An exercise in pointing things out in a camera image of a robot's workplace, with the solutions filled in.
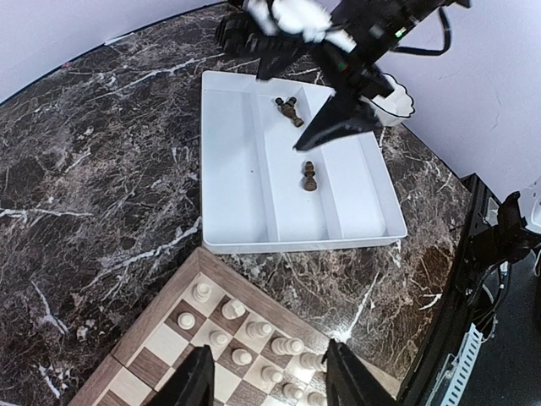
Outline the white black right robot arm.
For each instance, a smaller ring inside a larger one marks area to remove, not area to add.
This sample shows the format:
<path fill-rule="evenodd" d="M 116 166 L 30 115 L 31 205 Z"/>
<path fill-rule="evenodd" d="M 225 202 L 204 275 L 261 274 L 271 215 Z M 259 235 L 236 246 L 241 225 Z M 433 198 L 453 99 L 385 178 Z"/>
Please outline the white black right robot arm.
<path fill-rule="evenodd" d="M 376 65 L 386 53 L 438 57 L 451 47 L 447 1 L 342 1 L 331 17 L 339 23 L 309 49 L 334 92 L 304 129 L 294 148 L 310 151 L 350 135 L 392 127 L 409 119 L 414 102 L 404 85 Z M 400 40 L 432 13 L 443 32 L 440 49 L 404 47 Z"/>

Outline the wooden chess board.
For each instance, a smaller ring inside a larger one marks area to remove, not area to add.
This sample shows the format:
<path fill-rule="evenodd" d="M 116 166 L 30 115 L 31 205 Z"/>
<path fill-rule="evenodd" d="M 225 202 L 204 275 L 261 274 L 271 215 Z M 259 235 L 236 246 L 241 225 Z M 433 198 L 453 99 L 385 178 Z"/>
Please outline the wooden chess board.
<path fill-rule="evenodd" d="M 189 354 L 209 347 L 216 405 L 327 405 L 328 338 L 209 251 L 197 249 L 73 398 L 147 405 Z"/>

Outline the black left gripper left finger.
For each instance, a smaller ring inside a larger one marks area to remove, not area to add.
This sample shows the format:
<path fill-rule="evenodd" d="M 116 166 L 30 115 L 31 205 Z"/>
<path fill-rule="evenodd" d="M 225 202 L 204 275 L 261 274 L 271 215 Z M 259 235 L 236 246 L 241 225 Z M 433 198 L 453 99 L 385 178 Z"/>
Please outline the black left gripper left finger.
<path fill-rule="evenodd" d="M 155 406 L 213 405 L 215 364 L 209 345 L 195 347 L 151 399 Z"/>

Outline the white divided plastic tray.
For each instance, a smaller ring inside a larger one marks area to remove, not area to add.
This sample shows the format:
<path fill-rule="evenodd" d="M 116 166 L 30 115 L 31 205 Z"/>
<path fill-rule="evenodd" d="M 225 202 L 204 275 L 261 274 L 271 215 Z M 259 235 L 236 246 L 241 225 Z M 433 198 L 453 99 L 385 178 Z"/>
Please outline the white divided plastic tray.
<path fill-rule="evenodd" d="M 201 85 L 202 239 L 215 254 L 336 250 L 388 245 L 407 226 L 371 133 L 312 151 L 275 99 L 297 98 L 309 121 L 331 89 L 294 80 L 206 71 Z M 317 190 L 303 189 L 314 164 Z"/>

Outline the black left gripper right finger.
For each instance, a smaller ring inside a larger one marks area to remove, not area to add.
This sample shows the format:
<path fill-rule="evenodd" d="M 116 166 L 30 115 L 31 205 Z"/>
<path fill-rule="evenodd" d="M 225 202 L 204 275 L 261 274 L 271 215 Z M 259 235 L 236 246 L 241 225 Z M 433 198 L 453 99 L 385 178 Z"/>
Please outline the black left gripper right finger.
<path fill-rule="evenodd" d="M 384 406 L 397 401 L 345 344 L 329 341 L 325 352 L 325 390 L 330 406 Z"/>

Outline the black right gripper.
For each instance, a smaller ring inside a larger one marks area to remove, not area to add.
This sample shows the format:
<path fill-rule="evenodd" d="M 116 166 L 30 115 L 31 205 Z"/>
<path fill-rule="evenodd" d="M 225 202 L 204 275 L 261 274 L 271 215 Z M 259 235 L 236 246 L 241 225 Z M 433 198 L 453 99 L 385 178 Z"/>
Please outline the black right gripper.
<path fill-rule="evenodd" d="M 352 37 L 325 38 L 319 44 L 319 66 L 334 93 L 302 132 L 294 150 L 311 151 L 333 140 L 382 129 L 375 110 L 359 99 L 390 96 L 394 87 L 363 57 Z"/>

